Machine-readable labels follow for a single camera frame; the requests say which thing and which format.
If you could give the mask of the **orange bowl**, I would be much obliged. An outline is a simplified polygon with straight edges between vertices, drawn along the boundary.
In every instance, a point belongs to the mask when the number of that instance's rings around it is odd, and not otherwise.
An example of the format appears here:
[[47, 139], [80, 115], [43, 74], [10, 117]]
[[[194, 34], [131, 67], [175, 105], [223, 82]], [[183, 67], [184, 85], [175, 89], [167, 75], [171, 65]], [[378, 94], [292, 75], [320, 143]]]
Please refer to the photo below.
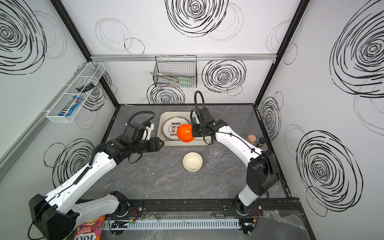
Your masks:
[[195, 140], [193, 127], [189, 124], [180, 125], [177, 129], [177, 137], [183, 143], [190, 143]]

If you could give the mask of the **cream bowl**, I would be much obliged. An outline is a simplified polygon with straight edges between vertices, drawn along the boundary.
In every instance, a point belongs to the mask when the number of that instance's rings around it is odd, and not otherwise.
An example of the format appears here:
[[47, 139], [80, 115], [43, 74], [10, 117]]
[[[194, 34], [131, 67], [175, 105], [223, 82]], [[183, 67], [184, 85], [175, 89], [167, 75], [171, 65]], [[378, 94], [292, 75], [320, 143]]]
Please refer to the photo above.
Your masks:
[[203, 158], [196, 152], [190, 152], [183, 158], [183, 166], [189, 172], [197, 172], [203, 165]]

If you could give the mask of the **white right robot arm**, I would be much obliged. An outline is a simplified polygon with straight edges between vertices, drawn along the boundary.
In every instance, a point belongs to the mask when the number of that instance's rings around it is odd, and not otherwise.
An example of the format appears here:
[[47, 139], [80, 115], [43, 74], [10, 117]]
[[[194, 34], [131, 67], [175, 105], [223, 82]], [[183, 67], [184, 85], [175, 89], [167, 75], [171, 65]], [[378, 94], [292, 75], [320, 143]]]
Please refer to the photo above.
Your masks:
[[243, 216], [251, 210], [254, 202], [265, 195], [279, 180], [276, 155], [271, 150], [263, 151], [248, 143], [223, 120], [215, 120], [207, 108], [195, 108], [190, 117], [193, 137], [211, 137], [231, 150], [247, 167], [246, 186], [235, 197], [237, 212]]

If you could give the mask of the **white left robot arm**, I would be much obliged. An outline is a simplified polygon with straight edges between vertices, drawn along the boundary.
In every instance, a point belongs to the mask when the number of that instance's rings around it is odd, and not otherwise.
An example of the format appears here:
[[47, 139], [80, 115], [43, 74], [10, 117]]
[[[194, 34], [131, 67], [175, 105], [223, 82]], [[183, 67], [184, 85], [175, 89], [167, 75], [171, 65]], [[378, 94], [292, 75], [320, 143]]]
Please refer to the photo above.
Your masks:
[[103, 175], [132, 154], [158, 152], [164, 142], [151, 133], [149, 121], [127, 124], [117, 138], [95, 147], [90, 161], [59, 187], [46, 195], [37, 194], [29, 201], [32, 224], [47, 240], [63, 240], [79, 225], [103, 215], [124, 217], [130, 208], [128, 198], [119, 191], [105, 197], [79, 203], [81, 196]]

